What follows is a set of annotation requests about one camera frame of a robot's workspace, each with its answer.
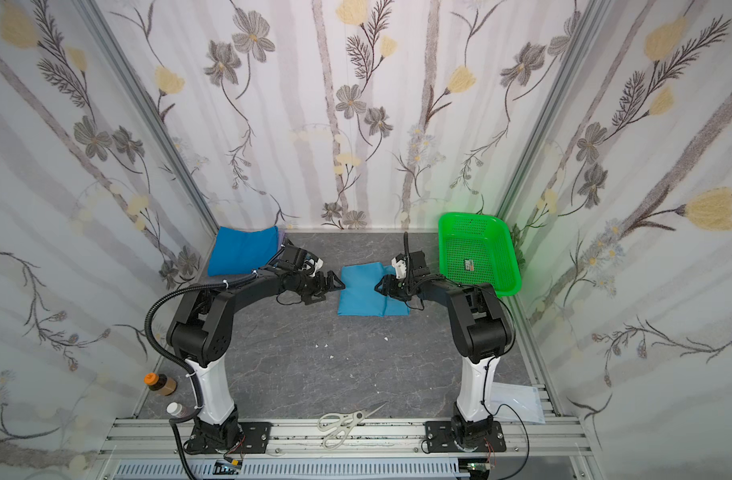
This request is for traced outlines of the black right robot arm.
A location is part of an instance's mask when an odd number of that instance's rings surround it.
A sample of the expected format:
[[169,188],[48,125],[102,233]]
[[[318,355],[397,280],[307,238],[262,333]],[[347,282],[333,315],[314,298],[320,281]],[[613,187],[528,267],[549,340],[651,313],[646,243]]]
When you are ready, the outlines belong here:
[[463,358],[460,391],[450,419],[448,439],[439,432],[426,434],[427,450],[440,448],[492,452],[497,407],[489,386],[501,358],[516,343],[516,332],[505,305],[489,283],[463,284],[434,273],[421,250],[412,250],[409,234],[402,238],[403,252],[391,260],[395,272],[387,274],[374,290],[408,307],[438,304],[446,309],[453,344]]

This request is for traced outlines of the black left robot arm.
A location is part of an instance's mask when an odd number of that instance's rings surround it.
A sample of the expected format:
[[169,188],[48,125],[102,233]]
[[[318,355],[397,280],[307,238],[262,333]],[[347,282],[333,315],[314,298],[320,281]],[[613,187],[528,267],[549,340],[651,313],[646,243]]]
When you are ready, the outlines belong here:
[[266,264],[251,273],[169,292],[148,310],[144,319],[148,343],[185,371],[195,397],[191,412],[169,419],[176,453],[188,479],[196,475],[187,461],[191,452],[182,440],[180,424],[194,423],[189,441],[196,444],[195,455],[227,453],[246,438],[225,367],[236,314],[287,291],[296,293],[305,305],[325,300],[329,292],[343,291],[344,281],[331,270],[324,272],[322,266],[317,255],[286,240]]

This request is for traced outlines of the green plastic basket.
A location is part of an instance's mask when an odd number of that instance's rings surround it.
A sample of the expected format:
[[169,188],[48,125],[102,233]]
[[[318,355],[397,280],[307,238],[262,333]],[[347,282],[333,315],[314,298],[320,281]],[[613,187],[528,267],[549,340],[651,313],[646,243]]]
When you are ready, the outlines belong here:
[[[496,217],[449,212],[438,221],[439,269],[447,278],[463,284],[488,283],[498,297],[518,294],[522,278],[510,230]],[[473,272],[464,260],[475,263]]]

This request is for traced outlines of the light blue t shirt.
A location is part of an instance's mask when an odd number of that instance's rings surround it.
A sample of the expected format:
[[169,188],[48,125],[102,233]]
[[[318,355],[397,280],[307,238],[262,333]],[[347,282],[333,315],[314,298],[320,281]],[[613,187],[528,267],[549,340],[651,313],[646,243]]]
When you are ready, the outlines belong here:
[[375,290],[385,275],[395,274],[392,266],[379,262],[345,266],[341,280],[345,289],[340,292],[339,316],[387,317],[408,316],[409,307]]

